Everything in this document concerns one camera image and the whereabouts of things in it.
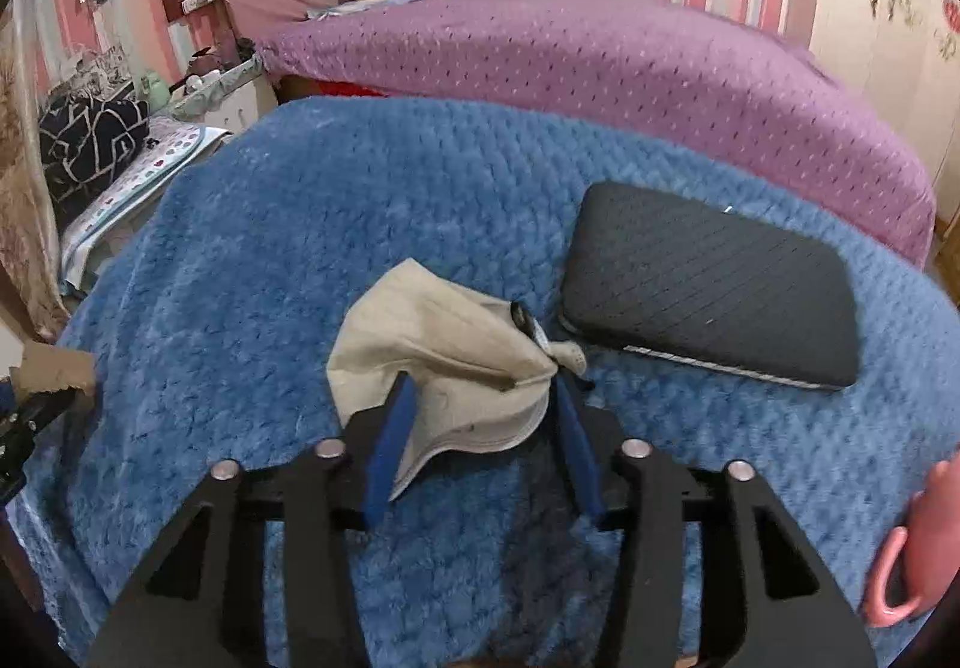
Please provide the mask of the brown cardboard piece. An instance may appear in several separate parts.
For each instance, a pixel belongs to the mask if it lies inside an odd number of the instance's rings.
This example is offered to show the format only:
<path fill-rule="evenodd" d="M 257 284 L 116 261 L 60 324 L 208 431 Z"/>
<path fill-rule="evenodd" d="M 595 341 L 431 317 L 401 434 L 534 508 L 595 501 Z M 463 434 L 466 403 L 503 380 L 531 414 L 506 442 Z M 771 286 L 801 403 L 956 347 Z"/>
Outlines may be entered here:
<path fill-rule="evenodd" d="M 21 363 L 10 369 L 10 382 L 18 403 L 32 395 L 62 390 L 76 390 L 94 397 L 94 356 L 78 349 L 27 342 Z"/>

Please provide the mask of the beige cloth pouch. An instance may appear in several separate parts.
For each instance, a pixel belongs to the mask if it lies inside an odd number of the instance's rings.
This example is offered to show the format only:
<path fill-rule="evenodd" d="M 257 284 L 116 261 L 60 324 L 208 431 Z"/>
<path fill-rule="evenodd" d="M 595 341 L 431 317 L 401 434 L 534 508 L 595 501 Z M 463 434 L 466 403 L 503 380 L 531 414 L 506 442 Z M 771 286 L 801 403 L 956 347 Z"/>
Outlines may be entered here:
<path fill-rule="evenodd" d="M 325 372 L 342 423 L 381 405 L 400 372 L 415 382 L 418 408 L 391 481 L 398 498 L 441 453 L 522 444 L 562 369 L 586 374 L 581 346 L 552 342 L 538 323 L 524 331 L 505 299 L 407 258 L 348 308 Z"/>

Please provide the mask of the floral beige curtain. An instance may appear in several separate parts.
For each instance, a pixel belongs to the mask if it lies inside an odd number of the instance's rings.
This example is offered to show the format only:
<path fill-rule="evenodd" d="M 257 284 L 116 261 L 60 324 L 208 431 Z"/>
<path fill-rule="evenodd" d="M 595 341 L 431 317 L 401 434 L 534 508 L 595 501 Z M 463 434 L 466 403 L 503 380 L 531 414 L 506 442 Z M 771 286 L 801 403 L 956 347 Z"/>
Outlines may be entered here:
<path fill-rule="evenodd" d="M 59 236 L 39 156 L 36 91 L 21 26 L 2 14 L 2 305 L 28 340 L 52 343 L 70 320 L 57 286 Z"/>

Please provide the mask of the pink steel mug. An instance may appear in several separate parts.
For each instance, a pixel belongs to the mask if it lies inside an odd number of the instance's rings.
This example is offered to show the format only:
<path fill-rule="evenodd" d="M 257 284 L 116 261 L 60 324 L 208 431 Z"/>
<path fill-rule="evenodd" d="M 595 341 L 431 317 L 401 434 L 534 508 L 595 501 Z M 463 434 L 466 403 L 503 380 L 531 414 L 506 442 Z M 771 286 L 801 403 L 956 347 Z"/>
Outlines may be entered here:
<path fill-rule="evenodd" d="M 931 468 L 911 499 L 907 523 L 895 526 L 878 549 L 862 602 L 869 626 L 895 626 L 924 615 L 944 598 L 958 572 L 958 502 L 958 453 L 953 453 Z M 887 587 L 897 564 L 907 601 L 893 606 Z"/>

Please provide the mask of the black white patterned bag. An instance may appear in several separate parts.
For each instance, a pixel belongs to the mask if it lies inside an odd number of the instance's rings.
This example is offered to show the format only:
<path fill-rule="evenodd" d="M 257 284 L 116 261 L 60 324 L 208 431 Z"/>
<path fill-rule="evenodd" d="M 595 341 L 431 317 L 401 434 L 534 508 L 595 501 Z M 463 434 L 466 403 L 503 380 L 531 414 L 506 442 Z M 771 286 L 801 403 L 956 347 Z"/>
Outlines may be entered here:
<path fill-rule="evenodd" d="M 148 106 L 137 99 L 65 94 L 39 120 L 39 148 L 52 203 L 75 214 L 132 164 L 149 136 Z"/>

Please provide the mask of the dotted cloth covered stand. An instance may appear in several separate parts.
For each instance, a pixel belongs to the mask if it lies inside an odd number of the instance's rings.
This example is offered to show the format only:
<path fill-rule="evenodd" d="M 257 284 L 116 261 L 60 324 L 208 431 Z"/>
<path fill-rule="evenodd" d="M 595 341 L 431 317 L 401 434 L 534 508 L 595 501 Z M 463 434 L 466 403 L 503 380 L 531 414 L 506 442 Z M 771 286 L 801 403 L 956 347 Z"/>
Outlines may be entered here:
<path fill-rule="evenodd" d="M 151 117 L 145 149 L 60 236 L 60 294 L 80 291 L 93 248 L 158 197 L 174 175 L 215 151 L 228 135 L 228 128 Z"/>

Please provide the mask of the black phone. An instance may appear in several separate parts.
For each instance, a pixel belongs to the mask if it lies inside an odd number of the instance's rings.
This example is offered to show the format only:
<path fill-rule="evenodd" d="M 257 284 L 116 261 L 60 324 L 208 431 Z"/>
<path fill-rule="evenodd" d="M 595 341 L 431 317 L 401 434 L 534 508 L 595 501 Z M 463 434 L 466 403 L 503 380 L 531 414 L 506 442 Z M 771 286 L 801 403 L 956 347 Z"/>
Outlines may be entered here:
<path fill-rule="evenodd" d="M 594 345 L 800 388 L 859 375 L 850 273 L 833 247 L 652 188 L 591 185 L 558 319 Z"/>

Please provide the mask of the purple dotted bed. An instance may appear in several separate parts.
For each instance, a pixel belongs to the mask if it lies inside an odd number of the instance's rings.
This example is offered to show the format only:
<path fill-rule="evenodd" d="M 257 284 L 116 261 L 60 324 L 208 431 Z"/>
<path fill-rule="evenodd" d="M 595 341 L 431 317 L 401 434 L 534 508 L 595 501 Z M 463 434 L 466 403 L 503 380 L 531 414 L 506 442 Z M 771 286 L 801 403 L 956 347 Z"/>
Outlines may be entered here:
<path fill-rule="evenodd" d="M 934 190 L 913 150 L 802 47 L 659 0 L 415 0 L 257 37 L 263 68 L 398 96 L 589 120 L 701 152 L 923 265 Z"/>

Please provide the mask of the white wardrobe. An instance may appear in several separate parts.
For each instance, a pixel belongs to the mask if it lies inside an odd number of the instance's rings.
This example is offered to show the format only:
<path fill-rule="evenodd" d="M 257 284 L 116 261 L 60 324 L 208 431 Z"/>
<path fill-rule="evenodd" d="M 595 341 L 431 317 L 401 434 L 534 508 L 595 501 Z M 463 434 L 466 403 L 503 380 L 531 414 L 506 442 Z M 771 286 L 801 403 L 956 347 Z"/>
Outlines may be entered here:
<path fill-rule="evenodd" d="M 818 0 L 811 51 L 907 141 L 958 211 L 958 0 Z"/>

